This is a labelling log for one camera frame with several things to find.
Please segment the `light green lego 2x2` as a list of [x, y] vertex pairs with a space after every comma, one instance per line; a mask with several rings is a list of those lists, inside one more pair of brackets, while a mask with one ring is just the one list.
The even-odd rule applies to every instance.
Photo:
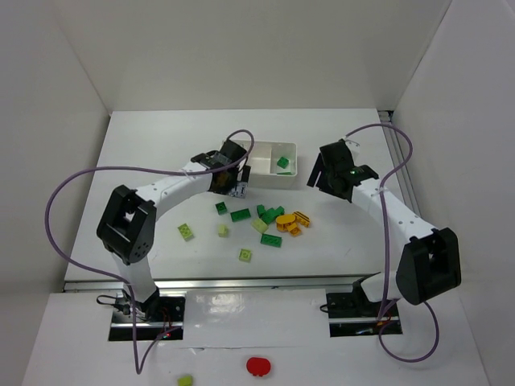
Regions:
[[238, 260], [242, 262], [251, 262], [252, 251], [246, 248], [242, 248], [238, 254]]
[[180, 226], [178, 226], [178, 231], [185, 241], [189, 241], [194, 237], [193, 232], [188, 226], [188, 224], [181, 224]]

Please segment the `light green lego small cube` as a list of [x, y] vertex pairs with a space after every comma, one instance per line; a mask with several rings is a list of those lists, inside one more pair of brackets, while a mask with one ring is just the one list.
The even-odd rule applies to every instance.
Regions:
[[229, 234], [229, 229], [224, 224], [220, 224], [218, 226], [217, 231], [218, 231], [218, 236], [219, 237], [226, 237]]

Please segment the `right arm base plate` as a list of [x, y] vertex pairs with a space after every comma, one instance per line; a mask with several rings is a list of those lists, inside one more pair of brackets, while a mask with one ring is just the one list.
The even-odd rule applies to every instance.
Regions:
[[393, 306], [381, 319], [377, 319], [380, 302], [371, 302], [365, 296], [362, 277], [352, 283], [345, 292], [326, 293], [326, 303], [319, 307], [328, 316], [329, 333], [332, 338], [379, 335], [401, 335], [402, 324], [398, 308]]

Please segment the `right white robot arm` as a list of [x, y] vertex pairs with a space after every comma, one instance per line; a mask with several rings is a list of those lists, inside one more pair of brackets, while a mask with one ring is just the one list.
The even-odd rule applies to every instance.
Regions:
[[389, 264], [355, 284], [367, 301], [404, 299], [416, 306], [460, 286], [457, 235], [416, 215], [370, 166], [356, 165], [349, 142], [320, 147], [307, 184], [350, 202], [383, 227]]

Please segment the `yellow black striped lego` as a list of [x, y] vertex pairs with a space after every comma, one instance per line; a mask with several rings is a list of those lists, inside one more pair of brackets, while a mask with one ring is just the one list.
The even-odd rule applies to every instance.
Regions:
[[295, 216], [295, 221], [296, 222], [298, 222], [299, 224], [301, 224], [305, 228], [309, 228], [310, 227], [311, 220], [310, 220], [310, 218], [307, 215], [303, 214], [300, 211], [294, 211], [293, 215]]

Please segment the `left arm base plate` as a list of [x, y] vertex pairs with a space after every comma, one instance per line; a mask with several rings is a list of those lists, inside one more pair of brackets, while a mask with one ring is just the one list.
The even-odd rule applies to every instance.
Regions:
[[[98, 305], [109, 306], [112, 317], [109, 327], [110, 342], [129, 342], [132, 340], [132, 308], [123, 296], [99, 295]], [[136, 327], [138, 341], [152, 341], [159, 334], [165, 341], [180, 341], [183, 339], [183, 320], [186, 298], [184, 295], [164, 296], [158, 305], [148, 315], [136, 310]]]

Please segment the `dark green lego small square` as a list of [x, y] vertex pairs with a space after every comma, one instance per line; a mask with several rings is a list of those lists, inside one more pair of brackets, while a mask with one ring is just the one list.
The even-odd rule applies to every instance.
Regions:
[[228, 211], [225, 202], [216, 203], [215, 208], [219, 216], [224, 215]]

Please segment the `dark green lego 2x3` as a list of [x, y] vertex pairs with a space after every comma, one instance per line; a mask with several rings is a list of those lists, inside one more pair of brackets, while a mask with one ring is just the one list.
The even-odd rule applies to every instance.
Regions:
[[270, 234], [262, 234], [260, 243], [266, 246], [280, 248], [282, 246], [282, 238]]
[[246, 208], [246, 209], [241, 209], [238, 211], [232, 211], [230, 213], [230, 217], [231, 217], [232, 222], [239, 222], [242, 220], [250, 219], [251, 213], [250, 213], [250, 210], [248, 208]]

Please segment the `dark green lego cluster piece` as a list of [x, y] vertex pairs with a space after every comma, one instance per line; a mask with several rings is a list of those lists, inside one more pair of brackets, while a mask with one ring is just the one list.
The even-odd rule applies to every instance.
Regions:
[[270, 224], [274, 221], [275, 209], [273, 207], [266, 208], [264, 205], [257, 205], [257, 214], [261, 221]]

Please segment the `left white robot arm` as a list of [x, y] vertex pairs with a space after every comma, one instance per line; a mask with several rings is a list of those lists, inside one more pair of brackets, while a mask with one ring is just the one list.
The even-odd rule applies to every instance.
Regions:
[[194, 195], [229, 195], [249, 180], [248, 152], [229, 139], [219, 150], [197, 154], [178, 172], [131, 189], [116, 187], [102, 214], [97, 236], [127, 280], [123, 293], [135, 301], [139, 315], [152, 319], [159, 312], [160, 294], [150, 272], [148, 254], [161, 216]]

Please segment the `dark green lego arch piece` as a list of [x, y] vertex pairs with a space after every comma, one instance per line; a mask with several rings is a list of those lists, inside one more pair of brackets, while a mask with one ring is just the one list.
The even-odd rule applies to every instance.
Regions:
[[279, 216], [283, 216], [285, 214], [285, 209], [283, 206], [279, 206], [272, 209], [272, 217], [273, 219], [277, 219]]

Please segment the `light green lego 2x2 front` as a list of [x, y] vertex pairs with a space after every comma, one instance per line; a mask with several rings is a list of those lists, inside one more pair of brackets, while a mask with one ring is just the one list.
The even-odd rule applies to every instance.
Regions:
[[251, 262], [252, 251], [246, 248], [242, 248], [238, 254], [238, 260], [242, 262]]

